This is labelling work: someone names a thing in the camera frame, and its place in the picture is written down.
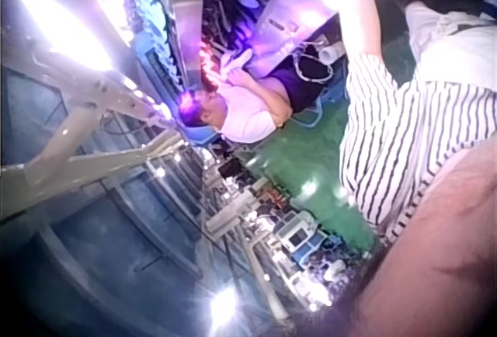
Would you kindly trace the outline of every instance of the green floor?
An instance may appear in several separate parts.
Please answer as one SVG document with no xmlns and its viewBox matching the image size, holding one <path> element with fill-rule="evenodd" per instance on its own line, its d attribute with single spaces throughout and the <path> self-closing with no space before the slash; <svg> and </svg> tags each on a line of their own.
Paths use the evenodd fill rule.
<svg viewBox="0 0 497 337">
<path fill-rule="evenodd" d="M 339 145 L 347 120 L 346 105 L 345 101 L 326 105 L 325 115 L 313 129 L 289 121 L 258 148 L 251 169 L 287 188 L 325 228 L 337 231 L 351 245 L 369 248 L 372 232 L 357 210 L 337 198 Z"/>
</svg>

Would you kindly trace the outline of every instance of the cable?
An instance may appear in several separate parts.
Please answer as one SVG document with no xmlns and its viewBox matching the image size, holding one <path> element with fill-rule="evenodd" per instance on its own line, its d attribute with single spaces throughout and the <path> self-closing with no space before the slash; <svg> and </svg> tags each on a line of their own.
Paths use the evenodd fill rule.
<svg viewBox="0 0 497 337">
<path fill-rule="evenodd" d="M 295 49 L 295 51 L 292 53 L 292 56 L 294 58 L 295 71 L 297 72 L 298 76 L 300 78 L 302 78 L 306 82 L 326 83 L 333 76 L 333 68 L 331 67 L 331 65 L 325 65 L 327 67 L 327 69 L 328 69 L 328 76 L 324 77 L 324 78 L 308 78 L 308 77 L 305 77 L 304 74 L 302 73 L 301 68 L 299 67 L 299 62 L 301 60 L 301 57 L 307 57 L 307 58 L 309 58 L 311 60 L 317 61 L 319 64 L 324 65 L 323 63 L 321 63 L 321 61 L 317 57 L 304 53 L 305 52 L 305 47 L 307 45 L 319 45 L 319 43 L 304 42 L 303 46 L 300 45 L 299 47 L 297 47 Z"/>
</svg>

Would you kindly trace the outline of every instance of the skin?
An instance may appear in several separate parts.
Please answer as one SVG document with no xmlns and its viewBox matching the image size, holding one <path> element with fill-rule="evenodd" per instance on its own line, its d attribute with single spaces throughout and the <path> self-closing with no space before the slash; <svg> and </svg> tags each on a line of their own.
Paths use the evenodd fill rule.
<svg viewBox="0 0 497 337">
<path fill-rule="evenodd" d="M 422 201 L 358 305 L 353 336 L 468 335 L 497 301 L 497 136 Z"/>
</svg>

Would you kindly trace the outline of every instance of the bright light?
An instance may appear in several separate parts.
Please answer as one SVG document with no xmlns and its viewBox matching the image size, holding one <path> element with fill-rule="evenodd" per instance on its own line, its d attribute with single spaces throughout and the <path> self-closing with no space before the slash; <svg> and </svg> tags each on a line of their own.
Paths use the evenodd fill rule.
<svg viewBox="0 0 497 337">
<path fill-rule="evenodd" d="M 138 86 L 136 83 L 131 81 L 128 77 L 124 77 L 123 83 L 129 90 L 135 90 Z"/>
<path fill-rule="evenodd" d="M 311 9 L 301 12 L 302 21 L 311 28 L 318 28 L 326 22 L 326 18 Z"/>
<path fill-rule="evenodd" d="M 212 154 L 206 148 L 201 148 L 200 150 L 205 161 L 209 161 L 212 159 Z"/>
<path fill-rule="evenodd" d="M 250 166 L 254 165 L 257 162 L 258 159 L 259 159 L 259 156 L 255 156 L 253 159 L 249 160 L 245 164 L 245 166 L 250 167 Z"/>
<path fill-rule="evenodd" d="M 312 194 L 314 194 L 314 192 L 316 192 L 316 189 L 318 188 L 318 184 L 316 182 L 313 182 L 313 181 L 307 181 L 306 183 L 304 183 L 304 185 L 302 186 L 302 193 L 305 195 L 305 196 L 310 196 Z"/>
<path fill-rule="evenodd" d="M 52 48 L 98 71 L 112 69 L 102 44 L 74 15 L 54 0 L 21 0 Z"/>
<path fill-rule="evenodd" d="M 273 221 L 269 220 L 268 218 L 261 217 L 257 219 L 257 223 L 259 223 L 262 226 L 262 228 L 264 228 L 266 231 L 273 232 L 275 224 Z"/>
<path fill-rule="evenodd" d="M 287 256 L 285 255 L 285 253 L 283 253 L 281 250 L 277 251 L 276 253 L 274 253 L 273 255 L 273 261 L 274 262 L 281 262 L 283 261 Z"/>
<path fill-rule="evenodd" d="M 155 174 L 156 176 L 158 176 L 159 178 L 164 178 L 165 177 L 165 170 L 163 168 L 157 168 L 155 170 Z"/>
<path fill-rule="evenodd" d="M 131 30 L 119 30 L 119 35 L 128 45 L 134 39 L 134 34 Z"/>
<path fill-rule="evenodd" d="M 251 211 L 250 213 L 247 214 L 247 219 L 249 221 L 253 221 L 257 218 L 257 212 L 255 210 Z"/>
<path fill-rule="evenodd" d="M 227 324 L 236 311 L 236 294 L 233 288 L 221 291 L 210 302 L 210 314 L 213 326 L 220 327 Z"/>
<path fill-rule="evenodd" d="M 160 107 L 161 107 L 161 112 L 162 112 L 162 115 L 164 116 L 164 118 L 166 118 L 167 121 L 170 121 L 172 119 L 172 114 L 171 114 L 171 110 L 169 109 L 169 107 L 167 105 L 165 105 L 163 102 L 161 102 Z"/>
<path fill-rule="evenodd" d="M 321 283 L 315 283 L 314 281 L 308 279 L 307 277 L 302 277 L 307 285 L 307 289 L 311 296 L 316 300 L 325 304 L 326 306 L 331 306 L 332 302 L 329 300 L 328 290 Z"/>
</svg>

